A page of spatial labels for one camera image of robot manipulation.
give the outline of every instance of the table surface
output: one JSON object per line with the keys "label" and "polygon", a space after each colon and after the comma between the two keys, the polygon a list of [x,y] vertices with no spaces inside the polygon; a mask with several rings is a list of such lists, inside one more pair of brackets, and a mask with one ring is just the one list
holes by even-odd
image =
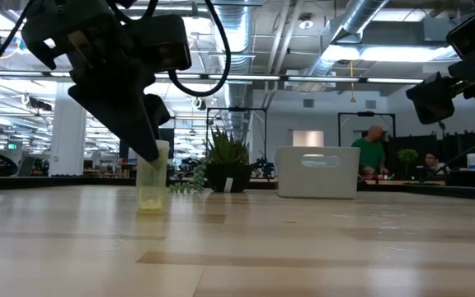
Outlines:
{"label": "table surface", "polygon": [[0,296],[475,297],[475,200],[0,191]]}

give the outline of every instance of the ceiling duct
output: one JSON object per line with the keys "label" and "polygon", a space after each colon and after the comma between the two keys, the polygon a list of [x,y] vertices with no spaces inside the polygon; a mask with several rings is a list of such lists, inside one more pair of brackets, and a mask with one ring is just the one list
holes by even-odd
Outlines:
{"label": "ceiling duct", "polygon": [[[252,8],[247,6],[220,5],[216,11],[225,29],[230,50],[233,54],[245,53],[250,46],[252,36]],[[223,41],[217,38],[219,50],[223,50]],[[224,67],[225,57],[220,56],[219,62]],[[239,55],[233,56],[230,63],[230,73],[246,74],[251,71],[250,57]],[[251,107],[252,85],[246,83],[229,83],[225,96],[228,107]],[[232,128],[234,137],[245,139],[250,112],[229,112],[228,123]]]}
{"label": "ceiling duct", "polygon": [[[357,35],[355,38],[360,40],[362,30],[373,20],[379,11],[388,3],[389,0],[350,0],[347,3],[346,12],[327,23],[325,28],[325,35],[322,38],[322,43],[326,45],[324,52],[331,42],[346,38],[350,35]],[[318,58],[314,65],[309,68],[307,75],[310,76],[326,76],[335,60],[327,59],[327,56],[322,55]],[[316,83],[306,82],[296,89],[301,92],[305,90],[315,89]]]}

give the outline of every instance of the potted plant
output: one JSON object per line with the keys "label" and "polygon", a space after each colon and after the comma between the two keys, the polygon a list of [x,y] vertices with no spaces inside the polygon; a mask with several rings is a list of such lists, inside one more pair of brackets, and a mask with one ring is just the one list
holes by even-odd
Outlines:
{"label": "potted plant", "polygon": [[408,174],[408,167],[410,167],[413,163],[417,161],[417,158],[419,158],[419,154],[415,149],[405,148],[398,151],[397,156],[399,158],[399,161],[404,164],[404,173],[406,175],[405,177],[410,178]]}
{"label": "potted plant", "polygon": [[208,142],[206,178],[212,190],[240,193],[251,180],[252,166],[248,163],[248,149],[232,133],[215,127],[212,142]]}

